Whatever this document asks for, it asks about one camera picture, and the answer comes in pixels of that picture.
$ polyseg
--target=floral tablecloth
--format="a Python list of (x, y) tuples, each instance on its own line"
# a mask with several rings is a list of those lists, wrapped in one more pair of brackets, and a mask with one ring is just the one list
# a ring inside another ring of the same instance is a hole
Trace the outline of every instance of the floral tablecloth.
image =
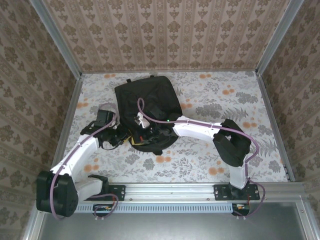
[[(254, 72), (159, 72), (84, 74), (83, 86), (65, 154), (74, 146), (80, 131), (96, 119), (99, 105), (117, 111), (114, 88), (150, 75), (166, 76), (189, 118), (220, 123), (234, 120), (254, 137), (260, 152), (248, 164), (249, 176), (259, 182), (286, 182), (277, 144)], [(228, 182), (228, 166), (213, 143), (180, 137), (162, 156), (139, 152), (129, 143), (112, 151), (99, 149), (83, 166), (78, 178), (89, 174), (109, 177), (114, 183), (207, 183)]]

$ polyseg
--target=gray leaf pattern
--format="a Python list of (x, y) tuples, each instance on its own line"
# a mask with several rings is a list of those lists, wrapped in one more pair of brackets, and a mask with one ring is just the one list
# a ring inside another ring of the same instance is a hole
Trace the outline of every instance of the gray leaf pattern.
[[(126, 79), (135, 81), (150, 75), (154, 74), (82, 75), (82, 92), (65, 154), (77, 141), (81, 129), (96, 119), (99, 106), (106, 104), (103, 109), (117, 110), (116, 86), (125, 84)], [(248, 164), (253, 180), (287, 181), (254, 72), (158, 72), (157, 76), (171, 81), (186, 117), (209, 123), (232, 119), (258, 141), (260, 153)], [(86, 164), (90, 165), (90, 172), (83, 169), (77, 178), (98, 174), (114, 183), (205, 183), (228, 182), (230, 177), (214, 144), (191, 137), (180, 137), (161, 156), (137, 151), (128, 142), (112, 151), (99, 148)]]

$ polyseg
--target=wallpaper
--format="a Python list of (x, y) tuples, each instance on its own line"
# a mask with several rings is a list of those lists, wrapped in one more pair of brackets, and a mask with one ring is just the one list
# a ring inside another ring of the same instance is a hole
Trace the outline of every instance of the wallpaper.
[(44, 0), (82, 72), (255, 69), (289, 0)]
[[(253, 71), (158, 72), (172, 83), (185, 116), (209, 123), (234, 120), (260, 146), (248, 163), (250, 177), (258, 182), (286, 182), (278, 147)], [(84, 74), (65, 154), (77, 142), (81, 130), (96, 120), (100, 105), (117, 111), (115, 87), (148, 78), (149, 73)], [(78, 179), (90, 174), (106, 176), (114, 183), (210, 183), (228, 182), (229, 168), (213, 142), (180, 137), (161, 156), (135, 150), (126, 142), (114, 150), (99, 148), (88, 158)]]
[(0, 1), (0, 239), (23, 234), (75, 79), (28, 1)]
[(263, 73), (291, 166), (320, 223), (320, 1), (305, 0)]

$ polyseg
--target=black backpack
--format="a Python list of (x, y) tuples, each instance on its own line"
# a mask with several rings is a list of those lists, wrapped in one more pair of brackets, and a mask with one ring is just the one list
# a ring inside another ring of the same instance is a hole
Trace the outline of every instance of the black backpack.
[[(143, 98), (145, 106), (143, 112), (148, 116), (161, 121), (174, 121), (182, 115), (179, 100), (170, 80), (165, 76), (151, 76), (135, 81), (127, 80), (128, 83), (117, 86), (115, 90), (118, 103), (120, 123), (128, 128), (133, 139), (141, 138), (144, 130), (139, 126), (135, 117), (139, 112), (137, 101)], [(162, 150), (171, 146), (178, 136), (174, 133), (173, 124), (151, 122), (150, 125), (157, 134), (155, 139), (146, 144), (130, 144), (141, 152), (161, 155)]]

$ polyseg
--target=patterned wallpaper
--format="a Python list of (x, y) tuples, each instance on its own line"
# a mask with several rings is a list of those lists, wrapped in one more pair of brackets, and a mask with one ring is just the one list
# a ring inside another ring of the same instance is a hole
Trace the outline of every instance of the patterned wallpaper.
[(0, 0), (0, 239), (20, 238), (75, 79), (29, 1)]
[(295, 177), (320, 223), (320, 1), (305, 0), (263, 73)]
[(289, 0), (44, 0), (83, 72), (254, 69)]

